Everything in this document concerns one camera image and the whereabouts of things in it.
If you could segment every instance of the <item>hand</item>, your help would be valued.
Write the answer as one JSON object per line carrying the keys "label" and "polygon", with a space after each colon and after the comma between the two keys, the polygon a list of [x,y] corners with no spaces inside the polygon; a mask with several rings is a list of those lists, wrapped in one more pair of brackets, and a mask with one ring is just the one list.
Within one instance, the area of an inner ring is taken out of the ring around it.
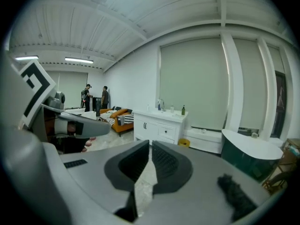
{"label": "hand", "polygon": [[[48,142],[51,142],[51,138],[55,136],[54,132],[54,123],[55,123],[55,113],[53,111],[44,109],[44,119],[45,119],[45,128],[46,128],[46,134]],[[67,131],[70,134],[75,133],[76,126],[73,123],[68,123],[67,125]],[[90,147],[92,145],[92,141],[94,141],[96,138],[91,137],[88,141],[86,141],[85,146]]]}
{"label": "hand", "polygon": [[[70,133],[74,133],[76,131],[76,126],[74,124],[68,124],[67,131]],[[96,139],[95,137],[90,137],[90,139],[86,141],[85,146],[90,147],[92,145],[92,141],[94,141],[95,139]]]}
{"label": "hand", "polygon": [[92,145],[92,141],[94,141],[96,138],[95,137],[90,137],[89,140],[86,141],[85,146],[90,147]]}

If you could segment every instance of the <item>pillow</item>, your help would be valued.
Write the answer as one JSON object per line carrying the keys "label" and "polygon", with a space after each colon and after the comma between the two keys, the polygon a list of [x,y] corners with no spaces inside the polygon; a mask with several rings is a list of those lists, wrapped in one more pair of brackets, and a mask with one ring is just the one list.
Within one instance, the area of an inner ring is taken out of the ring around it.
{"label": "pillow", "polygon": [[119,116],[119,115],[125,113],[126,111],[127,111],[127,109],[120,109],[120,110],[118,110],[117,112],[113,113],[113,114],[110,116],[110,118],[116,118],[117,116]]}

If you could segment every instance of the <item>cabinet door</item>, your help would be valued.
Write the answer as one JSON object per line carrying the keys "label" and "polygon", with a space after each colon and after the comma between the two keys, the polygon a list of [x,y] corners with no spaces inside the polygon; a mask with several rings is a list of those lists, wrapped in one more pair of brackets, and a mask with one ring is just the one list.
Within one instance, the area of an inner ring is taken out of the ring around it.
{"label": "cabinet door", "polygon": [[134,133],[135,133],[135,137],[140,139],[140,140],[146,140],[148,139],[146,137],[146,129],[145,129],[145,122],[143,120],[140,119],[136,119],[134,120]]}
{"label": "cabinet door", "polygon": [[146,121],[145,128],[146,139],[149,139],[150,143],[152,143],[152,140],[156,140],[158,137],[158,125],[157,123]]}

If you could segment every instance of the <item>black cloth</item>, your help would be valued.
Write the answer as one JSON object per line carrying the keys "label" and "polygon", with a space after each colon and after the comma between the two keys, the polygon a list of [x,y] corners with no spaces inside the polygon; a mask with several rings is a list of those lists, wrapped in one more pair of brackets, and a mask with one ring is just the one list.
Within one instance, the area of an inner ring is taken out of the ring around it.
{"label": "black cloth", "polygon": [[90,97],[88,96],[88,94],[89,94],[90,92],[89,92],[89,90],[88,89],[85,89],[84,90],[84,94],[85,94],[85,101],[88,101],[88,102],[90,102]]}
{"label": "black cloth", "polygon": [[85,101],[85,112],[89,112],[90,111],[90,102]]}
{"label": "black cloth", "polygon": [[102,92],[102,97],[104,97],[103,104],[108,104],[108,92],[107,91]]}
{"label": "black cloth", "polygon": [[101,109],[107,109],[107,104],[102,104]]}

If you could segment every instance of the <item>fluorescent light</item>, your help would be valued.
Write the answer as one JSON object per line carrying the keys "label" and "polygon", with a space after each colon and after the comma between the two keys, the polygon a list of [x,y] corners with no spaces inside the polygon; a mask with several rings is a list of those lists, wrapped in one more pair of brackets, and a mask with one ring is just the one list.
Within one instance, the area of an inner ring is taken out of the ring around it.
{"label": "fluorescent light", "polygon": [[23,57],[16,57],[16,60],[31,60],[31,59],[38,59],[38,56],[23,56]]}
{"label": "fluorescent light", "polygon": [[78,59],[78,58],[65,58],[66,61],[74,61],[74,62],[86,62],[86,63],[93,63],[92,60],[86,59]]}

